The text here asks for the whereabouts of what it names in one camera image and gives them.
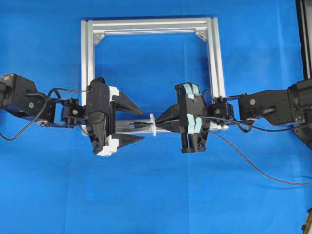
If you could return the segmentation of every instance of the black plastic part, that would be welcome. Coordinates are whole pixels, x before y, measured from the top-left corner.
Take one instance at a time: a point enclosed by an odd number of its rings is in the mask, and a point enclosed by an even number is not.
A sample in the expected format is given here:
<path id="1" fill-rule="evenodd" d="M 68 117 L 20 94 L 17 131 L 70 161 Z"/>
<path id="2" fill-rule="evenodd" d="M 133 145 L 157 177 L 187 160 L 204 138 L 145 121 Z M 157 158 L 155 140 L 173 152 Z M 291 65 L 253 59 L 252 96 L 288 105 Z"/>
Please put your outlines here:
<path id="1" fill-rule="evenodd" d="M 143 114 L 126 95 L 119 91 L 119 96 L 112 96 L 110 100 L 110 88 L 105 84 L 104 78 L 91 81 L 88 86 L 85 114 L 87 116 L 87 132 L 89 134 L 93 153 L 98 154 L 106 144 L 106 138 L 119 140 L 119 146 L 136 143 L 144 137 L 127 134 L 116 134 L 116 111 L 124 111 L 133 114 Z"/>
<path id="2" fill-rule="evenodd" d="M 234 118 L 233 105 L 229 104 L 226 98 L 216 98 L 215 103 L 207 107 L 209 116 L 231 119 Z"/>
<path id="3" fill-rule="evenodd" d="M 41 96 L 28 96 L 28 93 L 37 93 L 33 81 L 10 73 L 1 77 L 1 89 L 3 84 L 8 91 L 7 103 L 4 109 L 10 114 L 26 120 L 33 120 L 44 105 L 44 98 Z M 54 122 L 56 103 L 50 100 L 37 122 Z"/>
<path id="4" fill-rule="evenodd" d="M 135 115 L 144 114 L 144 112 L 121 91 L 119 91 L 119 96 L 113 95 L 112 99 L 117 103 L 117 111 L 128 112 Z"/>
<path id="5" fill-rule="evenodd" d="M 88 124 L 86 127 L 95 155 L 101 152 L 105 145 L 107 117 L 108 115 L 101 111 L 88 114 Z"/>
<path id="6" fill-rule="evenodd" d="M 188 115 L 206 116 L 207 107 L 202 95 L 195 95 L 189 98 L 185 92 L 184 84 L 175 86 L 177 104 L 169 107 L 155 122 L 156 127 L 166 129 L 173 133 L 181 134 L 182 153 L 195 153 L 206 150 L 206 140 L 210 124 L 202 119 L 202 126 L 199 133 L 188 134 Z"/>
<path id="7" fill-rule="evenodd" d="M 287 90 L 266 90 L 238 99 L 241 120 L 264 117 L 270 124 L 295 122 Z"/>
<path id="8" fill-rule="evenodd" d="M 137 143 L 144 139 L 143 136 L 135 136 L 130 134 L 112 134 L 112 139 L 119 139 L 118 149 L 133 143 Z"/>
<path id="9" fill-rule="evenodd" d="M 84 116 L 84 108 L 79 106 L 78 99 L 69 99 L 67 102 L 63 102 L 61 121 L 65 122 L 72 127 L 80 124 L 80 121 Z"/>
<path id="10" fill-rule="evenodd" d="M 88 86 L 86 114 L 101 111 L 107 115 L 110 113 L 109 87 L 105 85 L 104 78 L 97 78 Z"/>

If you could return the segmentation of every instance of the white plastic part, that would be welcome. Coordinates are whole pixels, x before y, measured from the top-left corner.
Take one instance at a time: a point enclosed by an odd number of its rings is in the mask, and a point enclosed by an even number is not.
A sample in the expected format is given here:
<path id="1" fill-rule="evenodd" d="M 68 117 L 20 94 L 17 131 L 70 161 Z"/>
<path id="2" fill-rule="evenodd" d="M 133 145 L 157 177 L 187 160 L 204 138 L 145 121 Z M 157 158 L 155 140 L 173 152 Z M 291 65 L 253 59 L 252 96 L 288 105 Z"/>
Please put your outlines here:
<path id="1" fill-rule="evenodd" d="M 152 123 L 152 133 L 153 133 L 153 136 L 156 137 L 156 122 L 155 122 L 155 118 L 154 118 L 154 115 L 153 114 L 150 114 L 150 118 L 151 118 L 151 123 Z"/>
<path id="2" fill-rule="evenodd" d="M 82 129 L 83 129 L 82 135 L 83 135 L 84 137 L 88 136 L 87 134 L 84 133 L 84 132 L 87 132 L 87 127 L 86 127 L 86 125 L 82 125 L 81 127 L 82 127 Z"/>
<path id="3" fill-rule="evenodd" d="M 103 150 L 99 152 L 97 155 L 109 157 L 113 153 L 116 153 L 118 146 L 119 146 L 119 140 L 112 139 L 112 135 L 109 135 L 106 138 L 105 146 L 103 146 Z"/>
<path id="4" fill-rule="evenodd" d="M 119 96 L 119 89 L 113 86 L 109 86 L 109 101 L 113 100 L 113 95 Z"/>

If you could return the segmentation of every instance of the blue background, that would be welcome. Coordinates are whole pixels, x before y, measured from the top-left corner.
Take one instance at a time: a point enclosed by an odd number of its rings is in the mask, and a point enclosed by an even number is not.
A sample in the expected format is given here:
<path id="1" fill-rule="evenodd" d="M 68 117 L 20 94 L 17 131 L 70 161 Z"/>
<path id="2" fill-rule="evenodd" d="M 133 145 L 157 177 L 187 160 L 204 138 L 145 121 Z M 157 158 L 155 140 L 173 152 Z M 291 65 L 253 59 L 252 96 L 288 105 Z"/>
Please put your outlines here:
<path id="1" fill-rule="evenodd" d="M 286 89 L 303 79 L 294 2 L 3 0 L 0 74 L 32 79 L 43 92 L 79 89 L 80 20 L 217 16 L 227 94 Z M 144 117 L 176 101 L 174 84 L 209 87 L 205 43 L 192 34 L 107 36 L 96 61 L 96 76 L 126 93 Z M 8 136 L 25 124 L 0 113 L 0 132 Z M 221 134 L 273 176 L 312 179 L 312 153 L 291 132 L 231 127 Z M 0 232 L 301 233 L 311 188 L 262 177 L 215 136 L 206 152 L 186 155 L 178 134 L 145 137 L 109 158 L 94 156 L 79 129 L 36 125 L 14 142 L 0 141 Z"/>

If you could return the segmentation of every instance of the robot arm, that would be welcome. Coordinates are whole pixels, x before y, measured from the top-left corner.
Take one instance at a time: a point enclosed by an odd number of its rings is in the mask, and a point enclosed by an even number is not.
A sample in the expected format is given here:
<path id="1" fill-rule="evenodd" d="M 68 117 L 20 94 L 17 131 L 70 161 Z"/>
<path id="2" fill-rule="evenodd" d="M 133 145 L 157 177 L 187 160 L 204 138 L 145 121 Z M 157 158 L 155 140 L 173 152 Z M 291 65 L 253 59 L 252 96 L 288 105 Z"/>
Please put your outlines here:
<path id="1" fill-rule="evenodd" d="M 31 80 L 14 73 L 3 75 L 0 81 L 0 108 L 31 121 L 30 124 L 36 122 L 43 127 L 74 128 L 86 125 L 93 153 L 100 156 L 110 156 L 118 148 L 144 139 L 141 136 L 116 133 L 116 111 L 138 115 L 143 112 L 116 87 L 107 86 L 103 78 L 91 81 L 84 91 L 87 92 L 86 106 L 80 106 L 78 99 L 61 98 L 58 90 L 81 92 L 55 88 L 45 95 L 37 91 Z M 58 97 L 51 98 L 52 92 Z M 56 104 L 63 106 L 61 123 L 55 123 L 54 120 Z M 3 138 L 14 140 L 17 136 Z"/>
<path id="2" fill-rule="evenodd" d="M 156 125 L 181 134 L 183 153 L 205 151 L 211 121 L 220 126 L 236 124 L 247 133 L 259 118 L 265 118 L 274 126 L 296 125 L 294 133 L 312 149 L 310 79 L 300 81 L 286 90 L 266 90 L 251 95 L 217 97 L 211 105 L 206 104 L 197 84 L 179 84 L 175 89 L 177 104 L 156 119 Z M 233 106 L 228 102 L 236 99 L 240 121 L 235 119 Z M 249 126 L 249 129 L 242 128 L 241 124 Z"/>

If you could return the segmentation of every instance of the gripper jaw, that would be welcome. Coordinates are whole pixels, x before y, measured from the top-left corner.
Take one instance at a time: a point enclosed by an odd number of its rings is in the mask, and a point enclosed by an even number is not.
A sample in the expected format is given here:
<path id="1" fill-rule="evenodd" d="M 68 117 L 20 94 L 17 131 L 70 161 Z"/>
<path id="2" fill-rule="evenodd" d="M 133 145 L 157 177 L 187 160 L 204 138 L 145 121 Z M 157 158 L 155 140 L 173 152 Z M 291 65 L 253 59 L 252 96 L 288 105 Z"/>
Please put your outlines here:
<path id="1" fill-rule="evenodd" d="M 88 91 L 87 131 L 94 154 L 110 156 L 117 149 L 144 139 L 142 136 L 116 134 L 116 111 L 137 115 L 144 113 L 124 93 L 116 87 L 107 86 L 104 78 L 91 81 Z"/>

